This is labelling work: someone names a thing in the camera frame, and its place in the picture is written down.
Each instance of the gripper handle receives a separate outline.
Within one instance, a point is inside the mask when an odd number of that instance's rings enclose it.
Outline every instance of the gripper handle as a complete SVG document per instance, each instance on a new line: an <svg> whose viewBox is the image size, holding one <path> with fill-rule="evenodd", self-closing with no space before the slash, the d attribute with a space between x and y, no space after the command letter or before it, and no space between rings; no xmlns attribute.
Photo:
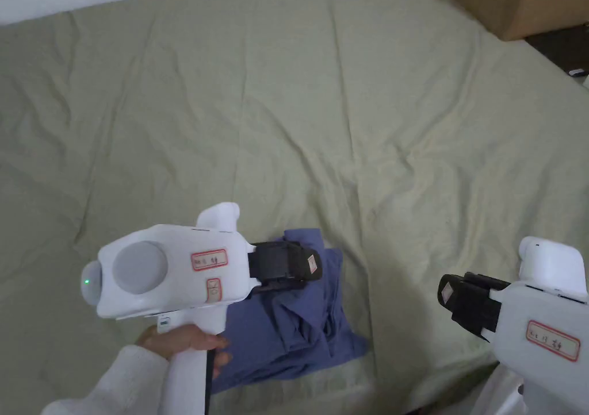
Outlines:
<svg viewBox="0 0 589 415"><path fill-rule="evenodd" d="M159 415L207 415L215 351L187 351L171 362L160 400Z"/></svg>
<svg viewBox="0 0 589 415"><path fill-rule="evenodd" d="M160 314L158 332L194 323L206 333L219 334L225 329L226 315L225 304ZM188 349L174 355L162 387L158 415L207 415L214 359L215 350Z"/></svg>

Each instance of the gray circular cap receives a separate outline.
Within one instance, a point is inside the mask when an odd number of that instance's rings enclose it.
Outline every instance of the gray circular cap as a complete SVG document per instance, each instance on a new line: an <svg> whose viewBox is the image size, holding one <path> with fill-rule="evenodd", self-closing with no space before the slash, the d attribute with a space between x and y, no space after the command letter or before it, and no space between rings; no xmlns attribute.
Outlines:
<svg viewBox="0 0 589 415"><path fill-rule="evenodd" d="M149 242L123 248L113 263L114 281L131 294L143 294L161 284L168 272L166 254Z"/></svg>
<svg viewBox="0 0 589 415"><path fill-rule="evenodd" d="M97 306L102 293L102 266L93 260L82 270L80 289L83 299L91 306Z"/></svg>

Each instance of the human hand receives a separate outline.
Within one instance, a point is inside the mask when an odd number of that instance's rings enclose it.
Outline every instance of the human hand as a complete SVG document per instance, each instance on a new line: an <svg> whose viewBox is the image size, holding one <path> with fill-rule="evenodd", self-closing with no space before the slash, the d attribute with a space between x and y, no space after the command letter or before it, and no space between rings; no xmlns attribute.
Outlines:
<svg viewBox="0 0 589 415"><path fill-rule="evenodd" d="M169 361L174 354L187 349L197 351L224 349L229 346L229 341L225 337L206 334L194 324L180 326L164 334L157 334L157 327L154 325L148 327L135 344ZM216 352L213 379L219 376L221 368L230 361L231 354L229 352Z"/></svg>

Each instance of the white sticker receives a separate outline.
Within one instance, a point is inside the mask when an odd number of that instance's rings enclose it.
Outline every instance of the white sticker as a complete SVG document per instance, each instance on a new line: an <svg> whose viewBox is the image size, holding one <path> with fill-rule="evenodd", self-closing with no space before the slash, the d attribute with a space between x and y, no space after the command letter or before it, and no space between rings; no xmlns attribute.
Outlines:
<svg viewBox="0 0 589 415"><path fill-rule="evenodd" d="M313 274L315 271L317 271L317 264L315 263L315 257L312 255L309 259L307 259L307 261L309 262L309 269L311 270L311 273Z"/></svg>
<svg viewBox="0 0 589 415"><path fill-rule="evenodd" d="M525 338L571 362L579 359L581 341L538 321L530 320Z"/></svg>
<svg viewBox="0 0 589 415"><path fill-rule="evenodd" d="M448 300L450 299L450 296L452 295L452 292L454 292L454 290L450 286L450 282L448 282L442 290L442 298L443 298L444 304L446 304L448 302Z"/></svg>

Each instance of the fingers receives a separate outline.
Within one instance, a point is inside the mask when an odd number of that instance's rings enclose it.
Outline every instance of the fingers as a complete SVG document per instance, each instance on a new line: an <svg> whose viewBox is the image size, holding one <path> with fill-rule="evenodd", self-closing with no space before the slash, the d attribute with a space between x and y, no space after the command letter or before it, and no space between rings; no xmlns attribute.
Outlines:
<svg viewBox="0 0 589 415"><path fill-rule="evenodd" d="M217 352L215 355L214 365L216 368L222 368L226 366L232 359L232 356L229 352Z"/></svg>
<svg viewBox="0 0 589 415"><path fill-rule="evenodd" d="M213 380L219 376L221 368L226 366L232 358L234 357L229 352L216 352L215 361L213 362Z"/></svg>
<svg viewBox="0 0 589 415"><path fill-rule="evenodd" d="M189 348L198 351L223 349L229 345L229 341L225 337L206 334L199 327L189 324L165 334L157 334L155 326L149 327L139 337L137 344L169 360L174 354Z"/></svg>

